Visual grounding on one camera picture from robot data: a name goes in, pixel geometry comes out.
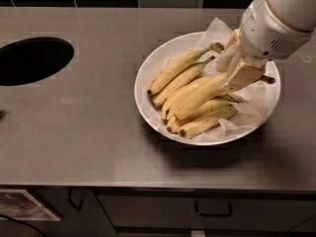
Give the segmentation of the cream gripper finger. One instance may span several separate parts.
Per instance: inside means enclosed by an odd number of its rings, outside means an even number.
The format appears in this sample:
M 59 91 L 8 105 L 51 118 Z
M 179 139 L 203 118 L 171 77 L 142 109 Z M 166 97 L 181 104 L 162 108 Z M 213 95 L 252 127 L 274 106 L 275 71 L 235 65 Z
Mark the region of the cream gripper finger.
M 240 58 L 229 65 L 225 77 L 220 82 L 220 88 L 231 92 L 239 91 L 257 82 L 264 74 L 264 68 L 249 64 Z
M 236 29 L 224 46 L 224 50 L 218 56 L 215 70 L 217 72 L 232 72 L 237 66 L 240 57 L 239 30 Z

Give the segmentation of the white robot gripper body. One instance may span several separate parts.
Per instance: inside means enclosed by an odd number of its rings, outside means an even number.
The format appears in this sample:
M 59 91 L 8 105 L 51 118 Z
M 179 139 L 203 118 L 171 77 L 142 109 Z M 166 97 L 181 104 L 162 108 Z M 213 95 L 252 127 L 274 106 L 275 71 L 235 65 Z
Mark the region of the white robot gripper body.
M 312 37 L 313 0 L 253 0 L 239 31 L 247 55 L 286 59 Z

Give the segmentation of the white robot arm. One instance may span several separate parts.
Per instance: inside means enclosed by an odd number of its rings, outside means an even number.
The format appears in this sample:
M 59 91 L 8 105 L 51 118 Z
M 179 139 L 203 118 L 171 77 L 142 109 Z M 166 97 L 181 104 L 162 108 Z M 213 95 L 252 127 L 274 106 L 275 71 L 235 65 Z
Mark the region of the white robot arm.
M 312 37 L 316 0 L 254 0 L 216 64 L 219 87 L 236 91 L 259 81 L 271 60 L 290 57 Z

